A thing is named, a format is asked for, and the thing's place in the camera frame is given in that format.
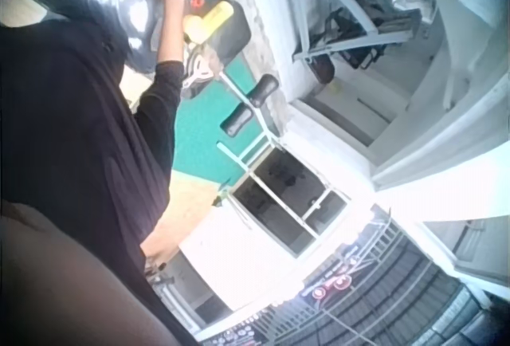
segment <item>person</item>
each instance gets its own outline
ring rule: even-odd
[[[134,114],[119,88],[126,53],[90,21],[0,28],[0,91],[2,200],[28,206],[31,217],[48,219],[187,346],[196,344],[194,338],[147,283],[139,246],[170,198],[175,115],[184,73],[184,4],[163,0],[154,82]],[[2,216],[12,220],[13,215]],[[51,273],[64,273],[45,252],[30,254]],[[80,292],[73,298],[69,290],[67,304],[72,307]]]

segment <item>teal floor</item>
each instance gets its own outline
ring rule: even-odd
[[[226,73],[244,93],[255,85],[242,55],[230,63]],[[218,81],[212,81],[193,100],[181,103],[175,124],[176,171],[229,185],[234,185],[241,178],[243,170],[216,147],[216,143],[222,141],[233,153],[239,154],[261,133],[255,118],[235,138],[222,131],[220,124],[239,103],[232,92]]]

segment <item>yellow object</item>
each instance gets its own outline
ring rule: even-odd
[[[184,32],[193,43],[201,45],[232,15],[232,5],[221,1],[204,18],[197,15],[185,16]]]

